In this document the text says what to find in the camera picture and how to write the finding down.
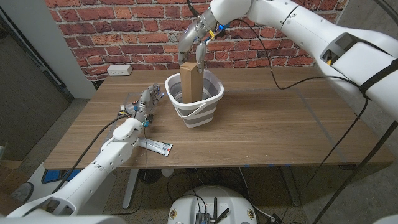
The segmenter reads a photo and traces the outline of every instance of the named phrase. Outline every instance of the gray wall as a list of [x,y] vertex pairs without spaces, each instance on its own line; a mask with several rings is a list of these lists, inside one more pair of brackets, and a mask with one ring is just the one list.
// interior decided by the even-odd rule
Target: gray wall
[[75,98],[94,95],[93,84],[85,78],[44,0],[0,0],[0,6]]

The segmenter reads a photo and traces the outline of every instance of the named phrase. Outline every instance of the brick wall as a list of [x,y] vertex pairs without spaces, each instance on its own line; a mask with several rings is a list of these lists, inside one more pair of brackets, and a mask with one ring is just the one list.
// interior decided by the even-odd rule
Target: brick wall
[[[44,0],[64,34],[83,73],[101,80],[112,64],[135,70],[176,69],[177,45],[192,22],[186,0]],[[192,0],[204,12],[211,0]],[[295,0],[329,21],[347,0]],[[270,49],[272,66],[312,66],[314,60],[279,30],[243,18]],[[266,53],[245,24],[233,22],[227,36],[208,45],[208,68],[252,68],[268,65]]]

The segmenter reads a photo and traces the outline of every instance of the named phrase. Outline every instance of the cardboard box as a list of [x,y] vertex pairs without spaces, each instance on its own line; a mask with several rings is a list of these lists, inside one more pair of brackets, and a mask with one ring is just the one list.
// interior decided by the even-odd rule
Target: cardboard box
[[180,66],[181,94],[183,103],[202,100],[203,72],[198,72],[196,62],[185,62]]

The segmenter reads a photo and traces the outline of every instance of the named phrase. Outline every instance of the black strap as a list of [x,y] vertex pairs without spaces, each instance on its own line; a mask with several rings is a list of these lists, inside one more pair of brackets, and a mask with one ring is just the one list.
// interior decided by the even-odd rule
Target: black strap
[[361,91],[361,93],[364,96],[366,96],[366,91],[369,88],[371,88],[374,84],[376,84],[383,78],[386,78],[388,75],[390,75],[391,73],[393,73],[396,70],[398,70],[398,59],[393,60],[389,66],[387,66],[386,68],[383,68],[380,72],[377,72],[370,79],[368,79],[366,82],[364,82],[359,87],[359,90]]

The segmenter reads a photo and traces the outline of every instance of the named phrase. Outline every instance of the electrical outlet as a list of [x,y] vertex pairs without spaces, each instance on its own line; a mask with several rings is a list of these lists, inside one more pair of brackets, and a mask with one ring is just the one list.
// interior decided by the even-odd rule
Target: electrical outlet
[[109,75],[130,75],[132,72],[131,65],[111,65],[107,69]]

